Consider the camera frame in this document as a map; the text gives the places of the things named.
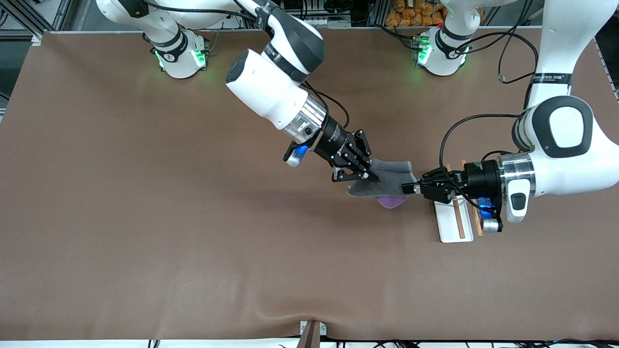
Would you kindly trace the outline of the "grey and purple towel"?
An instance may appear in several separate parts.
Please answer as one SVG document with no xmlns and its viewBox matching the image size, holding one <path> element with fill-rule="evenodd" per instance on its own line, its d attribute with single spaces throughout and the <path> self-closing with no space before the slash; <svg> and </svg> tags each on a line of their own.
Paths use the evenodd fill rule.
<svg viewBox="0 0 619 348">
<path fill-rule="evenodd" d="M 369 179 L 356 181 L 348 188 L 347 194 L 353 198 L 377 200 L 387 209 L 394 209 L 407 200 L 409 195 L 402 191 L 402 185 L 418 181 L 409 161 L 374 159 L 370 170 L 378 176 L 378 181 Z"/>
</svg>

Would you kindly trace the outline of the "white socket box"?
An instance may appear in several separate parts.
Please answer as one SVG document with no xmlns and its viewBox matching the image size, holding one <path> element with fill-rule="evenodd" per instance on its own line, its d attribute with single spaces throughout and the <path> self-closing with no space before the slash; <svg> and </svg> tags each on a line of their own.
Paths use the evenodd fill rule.
<svg viewBox="0 0 619 348">
<path fill-rule="evenodd" d="M 320 29 L 341 29 L 351 27 L 349 15 L 330 15 L 319 16 L 318 27 Z"/>
</svg>

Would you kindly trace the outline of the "orange packaged goods pile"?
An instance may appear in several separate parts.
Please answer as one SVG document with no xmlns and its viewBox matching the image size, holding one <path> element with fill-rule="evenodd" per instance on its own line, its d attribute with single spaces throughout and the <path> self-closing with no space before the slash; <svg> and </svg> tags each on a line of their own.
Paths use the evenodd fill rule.
<svg viewBox="0 0 619 348">
<path fill-rule="evenodd" d="M 386 27 L 440 26 L 447 18 L 440 0 L 390 0 L 384 20 Z"/>
</svg>

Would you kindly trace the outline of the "brown table mat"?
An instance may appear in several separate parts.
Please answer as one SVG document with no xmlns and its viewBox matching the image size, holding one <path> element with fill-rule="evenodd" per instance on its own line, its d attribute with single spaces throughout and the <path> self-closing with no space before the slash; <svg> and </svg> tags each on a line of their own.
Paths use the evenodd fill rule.
<svg viewBox="0 0 619 348">
<path fill-rule="evenodd" d="M 347 195 L 208 70 L 161 72 L 139 34 L 47 34 L 0 122 L 0 341 L 619 340 L 619 185 L 531 201 L 442 243 L 431 202 Z"/>
</svg>

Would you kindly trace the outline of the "metal table clamp bracket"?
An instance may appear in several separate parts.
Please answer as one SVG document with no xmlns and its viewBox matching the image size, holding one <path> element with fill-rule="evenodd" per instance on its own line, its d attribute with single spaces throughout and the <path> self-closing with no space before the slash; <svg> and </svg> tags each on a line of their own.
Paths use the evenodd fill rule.
<svg viewBox="0 0 619 348">
<path fill-rule="evenodd" d="M 327 326 L 320 321 L 301 321 L 300 339 L 296 348 L 320 348 L 321 339 L 327 337 Z"/>
</svg>

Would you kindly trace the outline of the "aluminium frame profile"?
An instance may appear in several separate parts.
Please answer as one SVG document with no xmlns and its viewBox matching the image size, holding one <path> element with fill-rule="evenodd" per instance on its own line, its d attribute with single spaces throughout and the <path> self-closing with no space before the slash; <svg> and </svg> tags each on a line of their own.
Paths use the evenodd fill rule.
<svg viewBox="0 0 619 348">
<path fill-rule="evenodd" d="M 64 29 L 79 0 L 0 0 L 0 40 L 29 41 Z"/>
</svg>

